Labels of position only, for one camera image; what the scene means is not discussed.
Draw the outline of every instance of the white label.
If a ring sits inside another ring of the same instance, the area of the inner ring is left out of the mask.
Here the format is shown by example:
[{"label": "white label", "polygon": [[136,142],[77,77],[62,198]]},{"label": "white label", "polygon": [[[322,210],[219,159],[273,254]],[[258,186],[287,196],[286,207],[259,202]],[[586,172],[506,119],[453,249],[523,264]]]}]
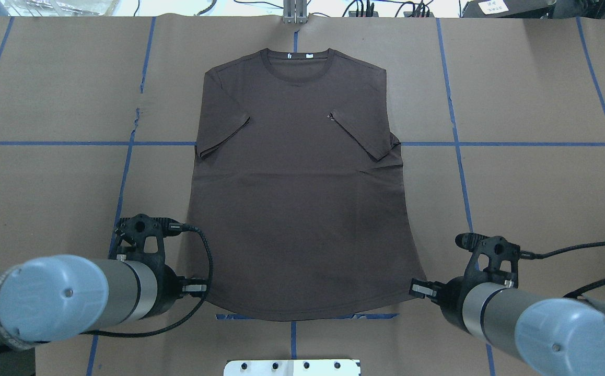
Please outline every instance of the white label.
[{"label": "white label", "polygon": [[479,7],[484,14],[501,14],[509,11],[504,0],[489,0],[489,2],[479,3]]}]

